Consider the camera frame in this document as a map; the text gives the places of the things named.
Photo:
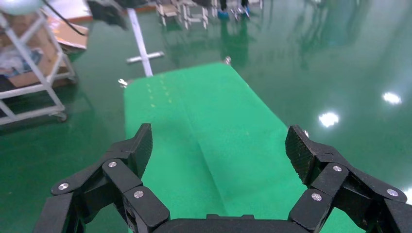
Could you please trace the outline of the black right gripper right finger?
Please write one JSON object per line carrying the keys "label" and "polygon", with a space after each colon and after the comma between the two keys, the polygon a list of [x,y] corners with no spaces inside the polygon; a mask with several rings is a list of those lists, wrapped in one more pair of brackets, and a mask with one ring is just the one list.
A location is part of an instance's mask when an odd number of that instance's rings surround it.
{"label": "black right gripper right finger", "polygon": [[286,155],[307,187],[288,220],[318,233],[339,209],[367,233],[409,233],[412,207],[406,195],[352,166],[334,147],[308,138],[297,125],[288,128]]}

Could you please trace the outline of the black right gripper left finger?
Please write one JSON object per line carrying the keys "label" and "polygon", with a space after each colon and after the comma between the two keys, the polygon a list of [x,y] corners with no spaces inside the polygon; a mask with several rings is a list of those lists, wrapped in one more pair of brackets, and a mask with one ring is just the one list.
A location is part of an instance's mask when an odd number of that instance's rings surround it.
{"label": "black right gripper left finger", "polygon": [[170,212],[142,182],[152,148],[152,127],[144,123],[132,138],[113,143],[97,162],[57,182],[34,232],[83,233],[108,205],[132,232],[154,232],[170,220]]}

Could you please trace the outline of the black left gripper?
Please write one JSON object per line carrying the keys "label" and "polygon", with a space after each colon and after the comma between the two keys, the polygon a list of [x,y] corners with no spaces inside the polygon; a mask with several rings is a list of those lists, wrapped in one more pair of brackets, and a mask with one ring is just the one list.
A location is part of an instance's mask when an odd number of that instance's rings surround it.
{"label": "black left gripper", "polygon": [[137,8],[148,3],[147,0],[87,0],[90,14],[94,20],[103,21],[111,26],[127,30],[124,12],[128,8]]}

